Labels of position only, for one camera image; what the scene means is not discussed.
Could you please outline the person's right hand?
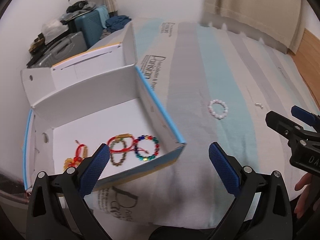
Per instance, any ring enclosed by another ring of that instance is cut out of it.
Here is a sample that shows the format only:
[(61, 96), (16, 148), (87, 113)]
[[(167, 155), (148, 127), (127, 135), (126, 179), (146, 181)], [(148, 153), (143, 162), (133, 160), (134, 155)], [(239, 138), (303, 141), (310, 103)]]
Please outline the person's right hand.
[(296, 214), (297, 218), (300, 219), (302, 215), (304, 215), (307, 207), (306, 207), (306, 200), (309, 196), (310, 189), (311, 189), (311, 182), (312, 182), (313, 175), (310, 173), (306, 173), (299, 182), (295, 185), (295, 191), (300, 191), (304, 189), (300, 198), (296, 204), (294, 213)]

